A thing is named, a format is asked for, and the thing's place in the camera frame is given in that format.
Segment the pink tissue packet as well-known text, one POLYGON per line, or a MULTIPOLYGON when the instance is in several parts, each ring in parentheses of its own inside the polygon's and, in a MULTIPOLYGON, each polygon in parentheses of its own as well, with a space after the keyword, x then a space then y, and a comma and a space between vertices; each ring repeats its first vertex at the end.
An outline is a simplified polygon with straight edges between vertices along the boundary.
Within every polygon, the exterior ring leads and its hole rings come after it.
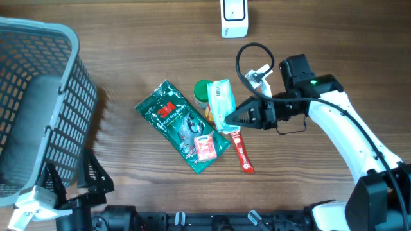
POLYGON ((194 138, 197 157, 200 162, 217 159, 212 135, 201 135, 194 138))

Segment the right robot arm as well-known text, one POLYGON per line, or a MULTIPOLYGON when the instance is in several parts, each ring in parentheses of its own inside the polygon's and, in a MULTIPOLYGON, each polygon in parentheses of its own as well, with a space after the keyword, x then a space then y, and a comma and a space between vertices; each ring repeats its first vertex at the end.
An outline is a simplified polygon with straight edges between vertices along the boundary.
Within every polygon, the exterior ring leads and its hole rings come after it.
POLYGON ((306 230, 410 230, 410 165, 393 154, 364 123, 331 74, 316 76, 304 54, 279 64, 285 91, 259 92, 230 113, 227 124, 257 129, 303 114, 329 137, 346 162, 354 190, 347 202, 305 208, 306 230))

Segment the green lid white jar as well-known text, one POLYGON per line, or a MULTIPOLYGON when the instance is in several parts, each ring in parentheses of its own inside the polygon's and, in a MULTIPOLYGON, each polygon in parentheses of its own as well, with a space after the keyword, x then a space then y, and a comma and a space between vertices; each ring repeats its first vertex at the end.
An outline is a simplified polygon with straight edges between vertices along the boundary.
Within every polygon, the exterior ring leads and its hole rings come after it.
POLYGON ((211 80, 200 80, 194 86, 194 97, 196 104, 202 108, 206 109, 208 104, 208 93, 207 85, 212 83, 211 80))

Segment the green 3M gloves packet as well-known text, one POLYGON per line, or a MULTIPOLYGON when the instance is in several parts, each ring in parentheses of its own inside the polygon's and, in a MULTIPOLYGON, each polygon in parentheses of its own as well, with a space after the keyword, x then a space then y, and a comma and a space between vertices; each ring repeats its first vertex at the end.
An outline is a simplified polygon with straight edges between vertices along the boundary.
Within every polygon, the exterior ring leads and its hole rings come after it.
POLYGON ((139 102, 135 110, 171 143, 196 174, 213 161, 199 161, 195 137, 211 134, 217 157, 230 147, 230 142, 168 80, 139 102))

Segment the green cap sauce bottle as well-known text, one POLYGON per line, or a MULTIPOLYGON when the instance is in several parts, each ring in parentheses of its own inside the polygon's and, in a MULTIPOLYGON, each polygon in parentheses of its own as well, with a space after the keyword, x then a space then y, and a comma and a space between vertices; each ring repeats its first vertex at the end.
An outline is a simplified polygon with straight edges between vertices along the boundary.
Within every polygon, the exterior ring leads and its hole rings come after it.
POLYGON ((205 118, 208 121, 208 123, 210 123, 213 126, 215 125, 213 113, 211 111, 209 103, 207 104, 206 109, 205 109, 205 118))

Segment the red coffee stick sachet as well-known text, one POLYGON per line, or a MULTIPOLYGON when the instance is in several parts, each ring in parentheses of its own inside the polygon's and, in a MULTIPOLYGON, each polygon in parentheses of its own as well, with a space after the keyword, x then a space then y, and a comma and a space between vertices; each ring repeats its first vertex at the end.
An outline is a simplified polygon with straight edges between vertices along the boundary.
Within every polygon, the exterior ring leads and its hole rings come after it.
POLYGON ((230 133, 230 135, 233 139, 242 171, 244 173, 255 173, 255 170, 247 156, 247 151, 245 149, 245 145, 244 145, 243 138, 241 136, 241 132, 234 131, 230 133))

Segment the light blue wipes packet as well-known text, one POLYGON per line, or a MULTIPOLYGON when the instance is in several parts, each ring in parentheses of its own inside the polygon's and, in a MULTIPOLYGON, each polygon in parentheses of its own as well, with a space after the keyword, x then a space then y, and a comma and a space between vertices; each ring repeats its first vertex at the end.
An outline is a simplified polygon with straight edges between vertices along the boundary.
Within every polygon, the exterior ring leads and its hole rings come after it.
POLYGON ((224 134, 239 132, 239 126, 230 125, 225 122, 225 118, 236 110, 230 81, 224 79, 208 83, 207 95, 216 129, 224 134))

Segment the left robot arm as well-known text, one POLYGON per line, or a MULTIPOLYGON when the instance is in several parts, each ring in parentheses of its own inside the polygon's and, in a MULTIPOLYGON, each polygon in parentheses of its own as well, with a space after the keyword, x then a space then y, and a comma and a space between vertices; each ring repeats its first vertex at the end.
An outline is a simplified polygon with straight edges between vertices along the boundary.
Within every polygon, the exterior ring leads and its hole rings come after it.
POLYGON ((78 187, 87 192, 68 199, 62 177, 55 165, 47 163, 36 182, 37 186, 50 189, 57 197, 52 207, 68 215, 55 219, 57 230, 145 230, 144 222, 134 206, 108 205, 98 214, 91 208, 106 204, 106 194, 114 191, 114 182, 98 162, 93 150, 84 149, 78 168, 78 187))

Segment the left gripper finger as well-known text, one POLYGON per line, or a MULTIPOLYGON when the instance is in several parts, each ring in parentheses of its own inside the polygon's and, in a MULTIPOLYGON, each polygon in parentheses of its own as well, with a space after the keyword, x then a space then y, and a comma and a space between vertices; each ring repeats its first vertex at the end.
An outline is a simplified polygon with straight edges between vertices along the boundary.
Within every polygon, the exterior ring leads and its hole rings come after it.
POLYGON ((78 168, 77 187, 89 192, 110 193, 114 182, 98 162, 92 149, 84 149, 78 168))
POLYGON ((45 166, 37 180, 37 186, 48 189, 56 194, 57 205, 63 205, 67 202, 66 189, 60 175, 55 169, 54 164, 45 163, 45 166))

